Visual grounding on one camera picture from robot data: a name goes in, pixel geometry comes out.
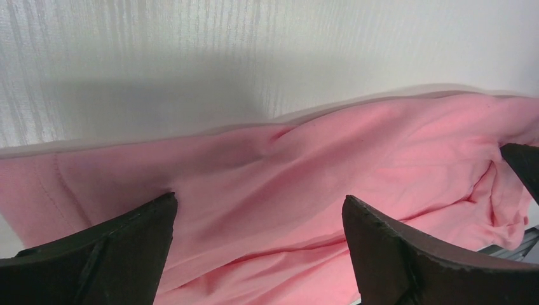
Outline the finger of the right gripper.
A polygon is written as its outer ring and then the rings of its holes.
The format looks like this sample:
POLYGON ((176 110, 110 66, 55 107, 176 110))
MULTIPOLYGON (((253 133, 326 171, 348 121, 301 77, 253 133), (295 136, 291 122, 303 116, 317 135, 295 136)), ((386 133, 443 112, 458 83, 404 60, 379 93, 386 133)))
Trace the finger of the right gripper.
POLYGON ((500 148, 502 158, 519 177, 532 198, 538 203, 538 147, 505 144, 500 148))

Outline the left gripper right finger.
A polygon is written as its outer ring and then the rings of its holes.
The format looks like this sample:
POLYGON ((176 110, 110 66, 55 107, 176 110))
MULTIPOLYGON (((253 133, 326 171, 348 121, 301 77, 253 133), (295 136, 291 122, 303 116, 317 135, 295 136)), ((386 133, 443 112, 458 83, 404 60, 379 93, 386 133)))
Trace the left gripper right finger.
POLYGON ((537 304, 538 266, 452 245, 354 196, 343 227, 362 304, 537 304))

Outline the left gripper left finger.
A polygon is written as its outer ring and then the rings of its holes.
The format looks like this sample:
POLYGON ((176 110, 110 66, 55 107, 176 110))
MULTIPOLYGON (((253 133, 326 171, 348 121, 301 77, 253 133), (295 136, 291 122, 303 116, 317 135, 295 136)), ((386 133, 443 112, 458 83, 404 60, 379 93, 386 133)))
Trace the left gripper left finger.
POLYGON ((2 304, 152 304, 178 202, 164 194, 96 226, 1 260, 2 304))

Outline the pink t shirt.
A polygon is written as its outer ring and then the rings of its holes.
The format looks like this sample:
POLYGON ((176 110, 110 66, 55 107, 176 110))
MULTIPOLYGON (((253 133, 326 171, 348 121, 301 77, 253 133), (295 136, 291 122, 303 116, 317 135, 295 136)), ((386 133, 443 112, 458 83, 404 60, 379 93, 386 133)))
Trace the pink t shirt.
POLYGON ((179 201, 157 304, 349 304, 354 195, 469 250, 516 248, 530 195, 500 146, 538 143, 538 100, 387 100, 300 125, 1 161, 1 213, 33 247, 179 201))

